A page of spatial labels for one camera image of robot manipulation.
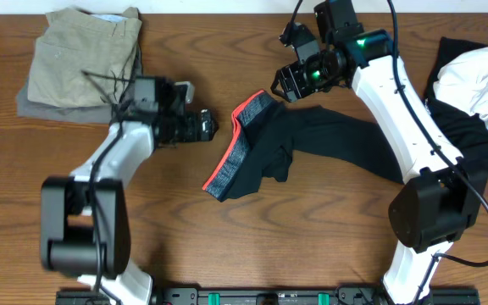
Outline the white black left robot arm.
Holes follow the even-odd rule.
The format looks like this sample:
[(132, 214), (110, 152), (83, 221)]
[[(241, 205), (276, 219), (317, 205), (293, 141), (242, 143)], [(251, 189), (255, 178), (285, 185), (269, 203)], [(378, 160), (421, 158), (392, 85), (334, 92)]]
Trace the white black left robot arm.
[(41, 188), (42, 267), (75, 277), (89, 290), (59, 291), (58, 304), (150, 304), (153, 278), (131, 259), (125, 188), (159, 146), (211, 141), (217, 123), (208, 109), (184, 103), (117, 110), (107, 138), (68, 176)]

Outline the black leggings red waistband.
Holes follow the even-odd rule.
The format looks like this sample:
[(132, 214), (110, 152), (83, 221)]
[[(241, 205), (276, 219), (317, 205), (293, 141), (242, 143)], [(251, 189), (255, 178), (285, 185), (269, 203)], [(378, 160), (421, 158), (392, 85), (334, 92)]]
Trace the black leggings red waistband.
[(259, 191), (262, 178), (287, 181), (300, 151), (354, 164), (402, 183), (396, 156), (376, 123), (321, 106), (288, 108), (261, 90), (231, 113), (232, 138), (202, 189), (220, 202)]

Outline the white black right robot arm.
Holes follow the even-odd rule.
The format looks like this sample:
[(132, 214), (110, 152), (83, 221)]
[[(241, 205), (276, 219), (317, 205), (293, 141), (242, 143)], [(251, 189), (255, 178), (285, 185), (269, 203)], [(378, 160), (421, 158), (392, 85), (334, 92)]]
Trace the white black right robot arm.
[(374, 302), (478, 303), (474, 289), (434, 289), (430, 281), (453, 243), (474, 224), (487, 174), (468, 163), (427, 114), (389, 34), (356, 24), (316, 36), (294, 24), (280, 42), (297, 59), (277, 71), (275, 95), (295, 102), (333, 86), (350, 87), (396, 157), (404, 186), (391, 202), (389, 220), (397, 245)]

